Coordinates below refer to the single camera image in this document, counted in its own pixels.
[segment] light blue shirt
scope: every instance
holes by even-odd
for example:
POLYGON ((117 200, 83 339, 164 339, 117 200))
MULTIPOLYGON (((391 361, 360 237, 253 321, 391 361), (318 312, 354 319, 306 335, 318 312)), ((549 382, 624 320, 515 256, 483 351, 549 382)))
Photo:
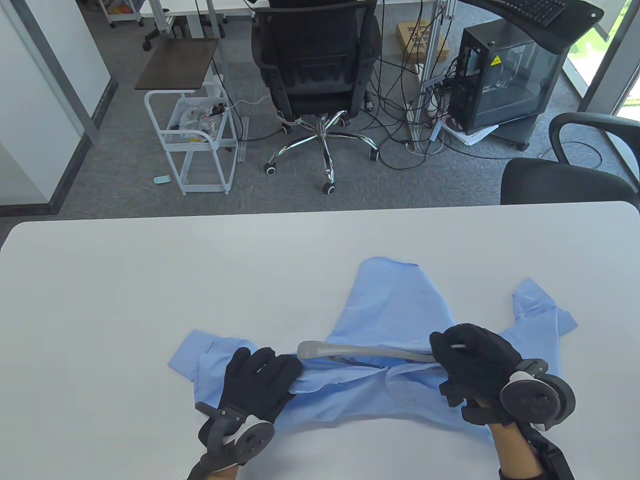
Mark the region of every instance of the light blue shirt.
MULTIPOLYGON (((523 358, 543 358, 549 373, 561 375, 559 337, 577 327, 533 280, 513 294, 515 325, 501 335, 523 358)), ((430 352, 429 334, 455 325, 449 306, 418 265, 373 258, 362 262, 347 305, 327 342, 430 352)), ((225 368, 248 340, 193 330, 169 366, 194 383, 195 401, 217 407, 225 368)), ((283 429, 307 422, 418 416, 441 425, 486 434, 461 418, 438 386, 447 379, 437 364, 408 364, 389 358, 358 359, 381 368, 324 359, 304 360, 291 392, 296 397, 276 421, 283 429)))

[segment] hand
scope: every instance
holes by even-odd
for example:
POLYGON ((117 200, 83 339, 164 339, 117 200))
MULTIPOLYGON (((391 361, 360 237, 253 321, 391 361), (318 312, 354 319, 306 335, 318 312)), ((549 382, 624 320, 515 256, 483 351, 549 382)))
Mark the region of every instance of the hand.
POLYGON ((475 390, 475 400, 489 404, 501 422, 511 420, 502 407, 500 391, 522 357, 508 341, 470 323, 453 326, 444 333, 433 332, 429 341, 435 360, 447 371, 451 382, 475 390), (456 344, 465 348, 452 348, 456 344))
MULTIPOLYGON (((295 396, 289 388, 301 373, 302 363, 292 355, 276 356, 270 348, 261 348, 252 355, 248 348, 239 348, 227 365, 218 408, 234 406, 274 423, 295 396)), ((205 446, 212 424, 212 419, 207 420, 198 432, 205 446)))

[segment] chair caster wheel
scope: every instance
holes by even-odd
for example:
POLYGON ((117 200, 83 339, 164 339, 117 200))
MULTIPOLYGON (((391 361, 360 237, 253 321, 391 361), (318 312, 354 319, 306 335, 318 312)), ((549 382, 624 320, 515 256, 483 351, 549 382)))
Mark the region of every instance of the chair caster wheel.
POLYGON ((322 191, 323 191, 323 193, 326 193, 327 195, 332 195, 333 192, 335 192, 335 183, 326 183, 326 184, 324 184, 324 187, 322 187, 322 191))

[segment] computer case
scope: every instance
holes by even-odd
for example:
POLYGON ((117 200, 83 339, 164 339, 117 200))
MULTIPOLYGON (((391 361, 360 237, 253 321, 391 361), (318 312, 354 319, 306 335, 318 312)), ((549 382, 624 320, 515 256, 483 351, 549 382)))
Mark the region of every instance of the computer case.
MULTIPOLYGON (((535 124, 565 58, 566 52, 544 50, 504 19, 465 28, 449 114, 467 133, 528 117, 534 117, 535 124)), ((514 143, 528 141, 532 128, 528 130, 526 138, 513 139, 514 143)))

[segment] cardboard box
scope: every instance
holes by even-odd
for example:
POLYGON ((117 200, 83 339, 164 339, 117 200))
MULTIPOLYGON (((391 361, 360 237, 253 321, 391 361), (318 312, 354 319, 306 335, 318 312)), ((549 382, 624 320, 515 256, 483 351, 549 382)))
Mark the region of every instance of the cardboard box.
MULTIPOLYGON (((427 56, 427 46, 429 45, 429 21, 424 20, 417 26, 415 21, 399 23, 396 29, 400 44, 403 51, 406 51, 408 55, 409 63, 424 63, 427 56)), ((449 55, 449 46, 445 43, 442 34, 438 39, 438 51, 435 56, 438 55, 442 48, 442 54, 439 61, 443 61, 449 55)))

